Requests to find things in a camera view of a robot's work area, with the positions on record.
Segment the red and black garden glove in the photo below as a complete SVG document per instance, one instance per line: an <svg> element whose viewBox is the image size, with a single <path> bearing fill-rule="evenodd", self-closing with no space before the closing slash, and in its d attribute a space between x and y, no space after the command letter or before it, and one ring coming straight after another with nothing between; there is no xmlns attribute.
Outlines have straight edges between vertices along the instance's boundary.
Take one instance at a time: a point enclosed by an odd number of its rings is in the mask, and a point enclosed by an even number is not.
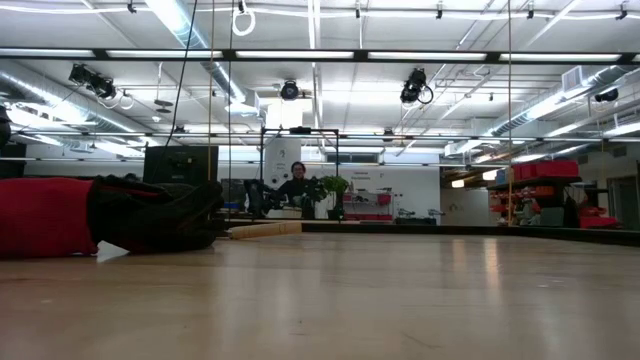
<svg viewBox="0 0 640 360"><path fill-rule="evenodd" d="M117 176L0 180L0 259L97 254L102 242L133 254L207 248L224 204L218 182L152 185Z"/></svg>

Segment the tall green potted plant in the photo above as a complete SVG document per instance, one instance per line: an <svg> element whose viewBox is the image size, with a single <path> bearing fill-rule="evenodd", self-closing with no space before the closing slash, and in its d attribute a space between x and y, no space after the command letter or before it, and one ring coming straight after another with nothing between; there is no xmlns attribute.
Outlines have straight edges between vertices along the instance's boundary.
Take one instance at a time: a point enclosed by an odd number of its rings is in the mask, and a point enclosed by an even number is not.
<svg viewBox="0 0 640 360"><path fill-rule="evenodd" d="M344 219L344 194L349 183L341 176L325 176L321 179L327 196L330 197L330 204L327 209L329 220L342 221Z"/></svg>

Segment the person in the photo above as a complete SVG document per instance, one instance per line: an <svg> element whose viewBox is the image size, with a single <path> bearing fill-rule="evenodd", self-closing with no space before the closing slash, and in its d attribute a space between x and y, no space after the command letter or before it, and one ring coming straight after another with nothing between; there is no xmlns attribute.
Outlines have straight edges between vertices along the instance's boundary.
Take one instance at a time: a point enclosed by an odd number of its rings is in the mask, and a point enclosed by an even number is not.
<svg viewBox="0 0 640 360"><path fill-rule="evenodd" d="M278 188L278 196L285 197L291 206L311 208L319 200L317 182L306 178L306 167L300 161L291 165L291 175L292 178Z"/></svg>

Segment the white pillar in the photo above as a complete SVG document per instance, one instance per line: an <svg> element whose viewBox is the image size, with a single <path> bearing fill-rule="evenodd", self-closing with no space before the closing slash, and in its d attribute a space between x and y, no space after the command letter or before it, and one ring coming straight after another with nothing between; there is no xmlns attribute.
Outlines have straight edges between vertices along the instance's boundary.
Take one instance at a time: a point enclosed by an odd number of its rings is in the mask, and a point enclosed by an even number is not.
<svg viewBox="0 0 640 360"><path fill-rule="evenodd" d="M264 182L278 190L289 180L301 180L301 139L289 137L289 129L302 125L303 111L293 101L279 101L267 108L264 140Z"/></svg>

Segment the black rig crossbar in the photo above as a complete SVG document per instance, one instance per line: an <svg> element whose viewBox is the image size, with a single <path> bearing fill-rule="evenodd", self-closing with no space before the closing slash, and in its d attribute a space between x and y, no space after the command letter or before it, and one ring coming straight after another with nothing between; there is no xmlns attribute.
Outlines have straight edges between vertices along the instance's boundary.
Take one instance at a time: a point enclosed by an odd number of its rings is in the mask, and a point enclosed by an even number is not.
<svg viewBox="0 0 640 360"><path fill-rule="evenodd" d="M640 53L395 51L395 50L186 50L0 47L0 59L89 61L225 61L446 63L517 65L640 65Z"/></svg>

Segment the black monitor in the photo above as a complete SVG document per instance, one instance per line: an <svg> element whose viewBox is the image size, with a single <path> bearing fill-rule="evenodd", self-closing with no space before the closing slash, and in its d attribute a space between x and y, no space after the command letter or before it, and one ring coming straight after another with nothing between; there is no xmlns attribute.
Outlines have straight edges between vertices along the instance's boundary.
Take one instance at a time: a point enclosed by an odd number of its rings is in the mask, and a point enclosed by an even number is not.
<svg viewBox="0 0 640 360"><path fill-rule="evenodd" d="M143 181L200 186L217 180L217 146L158 146L145 152Z"/></svg>

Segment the black storage shelf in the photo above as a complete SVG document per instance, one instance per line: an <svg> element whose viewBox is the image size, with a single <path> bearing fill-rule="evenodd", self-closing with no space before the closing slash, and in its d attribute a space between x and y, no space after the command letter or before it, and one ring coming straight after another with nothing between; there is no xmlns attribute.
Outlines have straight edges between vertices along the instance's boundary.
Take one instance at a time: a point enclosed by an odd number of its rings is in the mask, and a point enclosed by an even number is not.
<svg viewBox="0 0 640 360"><path fill-rule="evenodd" d="M490 186L487 188L490 214L496 216L498 226L578 227L578 216L572 214L577 206L567 202L572 201L569 189L580 181L580 177L550 177ZM549 197L523 198L520 191L528 186L553 186L555 193Z"/></svg>

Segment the large red storage bins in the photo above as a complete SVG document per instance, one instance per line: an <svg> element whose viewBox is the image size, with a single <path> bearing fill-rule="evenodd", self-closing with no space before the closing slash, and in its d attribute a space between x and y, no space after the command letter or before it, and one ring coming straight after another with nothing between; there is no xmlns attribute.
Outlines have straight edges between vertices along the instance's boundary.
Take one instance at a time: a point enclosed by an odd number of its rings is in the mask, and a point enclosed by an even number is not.
<svg viewBox="0 0 640 360"><path fill-rule="evenodd" d="M579 166L573 160L549 160L516 164L514 166L516 181L538 178L573 178L579 176Z"/></svg>

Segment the black box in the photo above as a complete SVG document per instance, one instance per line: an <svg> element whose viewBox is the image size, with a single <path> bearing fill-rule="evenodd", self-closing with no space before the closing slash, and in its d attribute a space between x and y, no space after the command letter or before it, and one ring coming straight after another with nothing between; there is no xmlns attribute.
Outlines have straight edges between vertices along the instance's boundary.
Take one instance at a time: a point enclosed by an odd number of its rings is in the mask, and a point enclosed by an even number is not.
<svg viewBox="0 0 640 360"><path fill-rule="evenodd" d="M24 176L26 165L22 158L26 155L25 144L8 144L0 150L0 179Z"/></svg>

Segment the neighbouring station black frame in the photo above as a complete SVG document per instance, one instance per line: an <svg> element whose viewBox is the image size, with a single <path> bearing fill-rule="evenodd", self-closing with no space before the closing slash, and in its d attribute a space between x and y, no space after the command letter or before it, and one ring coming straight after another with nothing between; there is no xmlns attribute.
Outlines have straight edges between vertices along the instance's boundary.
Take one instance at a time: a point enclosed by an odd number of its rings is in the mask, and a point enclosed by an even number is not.
<svg viewBox="0 0 640 360"><path fill-rule="evenodd" d="M260 172L260 180L264 185L266 185L265 182L264 182L264 152L263 152L263 150L264 150L263 143L264 143L264 140L265 140L265 138L264 138L265 132L266 132L266 129L263 129L262 130L262 134L261 134L261 144L260 144L261 164L262 164L262 169L261 169L261 172ZM284 217L289 217L289 216L295 217L295 216L298 216L299 218L304 219L304 220L321 219L321 216L318 214L318 212L319 212L318 207L326 199L327 193L325 192L325 189L324 189L323 184L321 182L322 177L319 177L318 175L309 175L308 174L307 165L303 161L303 144L302 144L302 142L304 140L319 140L324 135L335 135L335 136L338 136L338 134L339 134L339 132L337 130L335 130L335 129L312 129L310 127L303 127L303 126L289 129L289 137L294 137L294 138L300 138L301 139L301 162L306 167L306 178L317 182L317 190L319 192L319 200L315 201L311 208L301 209L299 207L291 206L287 202L287 199L285 197L281 197L282 198L282 200L281 200L282 208L280 210L275 210L277 215L282 213Z"/></svg>

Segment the black aluminium table frame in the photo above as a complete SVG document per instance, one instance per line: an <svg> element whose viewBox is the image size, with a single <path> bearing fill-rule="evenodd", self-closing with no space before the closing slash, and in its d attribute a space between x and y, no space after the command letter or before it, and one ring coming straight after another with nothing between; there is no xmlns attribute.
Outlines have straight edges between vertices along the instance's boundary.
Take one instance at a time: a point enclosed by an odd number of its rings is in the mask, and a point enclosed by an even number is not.
<svg viewBox="0 0 640 360"><path fill-rule="evenodd" d="M574 241L640 248L640 232L556 227L440 226L404 224L356 224L311 220L302 222L302 231L311 233L355 233L393 235L514 236Z"/></svg>

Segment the silver ventilation duct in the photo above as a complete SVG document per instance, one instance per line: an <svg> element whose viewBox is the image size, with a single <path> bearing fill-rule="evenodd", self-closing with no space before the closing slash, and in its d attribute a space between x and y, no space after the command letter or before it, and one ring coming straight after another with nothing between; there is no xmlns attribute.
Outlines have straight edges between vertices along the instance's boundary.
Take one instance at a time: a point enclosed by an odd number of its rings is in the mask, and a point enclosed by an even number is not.
<svg viewBox="0 0 640 360"><path fill-rule="evenodd" d="M509 131L551 114L570 102L595 96L622 84L640 66L576 66L561 75L561 82L522 103L493 123L485 136L502 136Z"/></svg>
<svg viewBox="0 0 640 360"><path fill-rule="evenodd" d="M16 102L44 106L51 115L70 123L96 122L99 126L124 132L143 130L140 124L107 109L79 90L66 88L11 60L0 60L0 88L2 87L16 93Z"/></svg>
<svg viewBox="0 0 640 360"><path fill-rule="evenodd" d="M196 7L189 8L184 0L144 0L149 9L171 32L188 54L195 50L211 51L208 35L196 24ZM226 110L234 115L258 116L259 98L231 79L231 71L222 63L212 60L212 54L200 63L214 85L230 101Z"/></svg>

